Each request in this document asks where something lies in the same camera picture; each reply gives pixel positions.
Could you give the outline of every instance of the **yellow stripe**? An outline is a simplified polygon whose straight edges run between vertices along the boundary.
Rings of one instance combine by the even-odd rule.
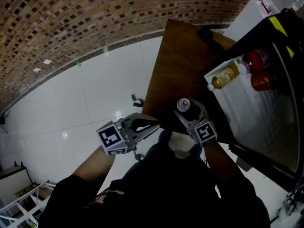
[[[277,20],[277,18],[275,16],[270,17],[269,20],[271,21],[271,23],[274,25],[274,27],[277,30],[281,31],[284,35],[286,35],[288,37],[288,35],[287,35],[286,31],[284,30],[283,26],[281,25],[281,23]]]
[[[287,48],[287,51],[288,51],[290,57],[292,58],[292,57],[294,56],[295,53],[294,53],[294,52],[292,51],[292,49],[290,49],[288,46],[286,46],[286,48]]]

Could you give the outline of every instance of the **tile floor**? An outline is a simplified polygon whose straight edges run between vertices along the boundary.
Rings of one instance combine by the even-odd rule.
[[[50,79],[16,103],[6,128],[0,129],[0,163],[27,167],[36,182],[58,182],[69,176],[99,146],[95,130],[110,120],[138,112],[131,94],[145,98],[162,38],[128,45],[99,55]],[[142,141],[139,153],[157,142],[160,130]],[[174,135],[170,145],[192,146]],[[236,160],[226,145],[229,155]],[[121,178],[136,162],[132,153],[118,155],[102,189]],[[255,169],[244,173],[273,217],[286,192]]]

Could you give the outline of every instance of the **person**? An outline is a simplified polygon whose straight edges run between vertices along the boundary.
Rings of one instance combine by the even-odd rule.
[[[170,137],[162,131],[143,160],[96,196],[115,159],[97,148],[56,185],[39,227],[270,227],[253,185],[217,142],[204,147],[208,167],[198,145],[185,159],[176,158]]]

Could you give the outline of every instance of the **wooden table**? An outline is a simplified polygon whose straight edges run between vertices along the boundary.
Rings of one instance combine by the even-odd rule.
[[[161,128],[186,133],[173,110],[180,98],[202,102],[214,121],[218,140],[228,143],[233,137],[226,117],[214,94],[207,89],[203,75],[214,68],[221,55],[197,36],[200,27],[169,19],[151,77],[143,114],[160,120]],[[218,33],[213,38],[224,50],[234,41]]]

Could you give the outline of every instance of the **white metal rack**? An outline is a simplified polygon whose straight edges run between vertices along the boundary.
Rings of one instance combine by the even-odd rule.
[[[39,199],[39,190],[42,188],[47,188],[50,190],[53,190],[55,187],[55,184],[46,181],[44,183],[42,183],[41,185],[35,187],[33,190],[31,190],[30,192],[28,192],[27,194],[23,195],[22,197],[20,197],[19,199],[17,199],[16,201],[10,203],[9,205],[3,207],[2,209],[0,209],[0,227],[4,228],[4,227],[8,227],[8,228],[15,228],[18,227],[21,223],[23,222],[27,222],[28,224],[30,224],[32,227],[38,227],[38,221],[34,218],[33,214],[35,212],[37,212],[38,210],[43,211],[44,207],[47,205],[49,197],[48,196],[46,199],[44,199],[43,201]],[[30,211],[25,210],[22,206],[21,206],[21,201],[23,201],[25,198],[27,197],[31,197],[34,201],[34,203],[36,204],[36,206],[34,208],[32,208]],[[21,212],[22,212],[22,216],[20,218],[13,218],[10,217],[9,215],[9,209],[12,207],[17,207]],[[5,225],[4,222],[2,222],[2,220],[8,220],[9,221],[9,225]]]

